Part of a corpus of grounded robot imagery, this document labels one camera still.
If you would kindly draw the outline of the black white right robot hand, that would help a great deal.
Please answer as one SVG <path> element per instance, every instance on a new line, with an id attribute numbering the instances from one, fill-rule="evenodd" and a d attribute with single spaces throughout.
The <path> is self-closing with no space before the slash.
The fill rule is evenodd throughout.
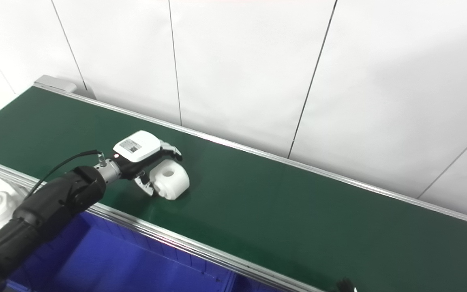
<path id="1" fill-rule="evenodd" d="M 332 291 L 333 292 L 357 292 L 358 289 L 348 277 L 343 277 L 342 279 L 336 281 L 335 288 Z"/>

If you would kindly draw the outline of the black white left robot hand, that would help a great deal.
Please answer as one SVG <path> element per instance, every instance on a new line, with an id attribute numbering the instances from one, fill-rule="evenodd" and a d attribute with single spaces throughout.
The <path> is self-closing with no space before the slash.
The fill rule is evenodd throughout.
<path id="1" fill-rule="evenodd" d="M 136 180 L 149 196 L 154 195 L 154 185 L 144 170 L 163 156 L 170 156 L 178 161 L 183 155 L 175 146 L 158 139 L 148 131 L 137 131 L 122 139 L 113 147 L 113 158 L 118 166 L 118 178 Z"/>

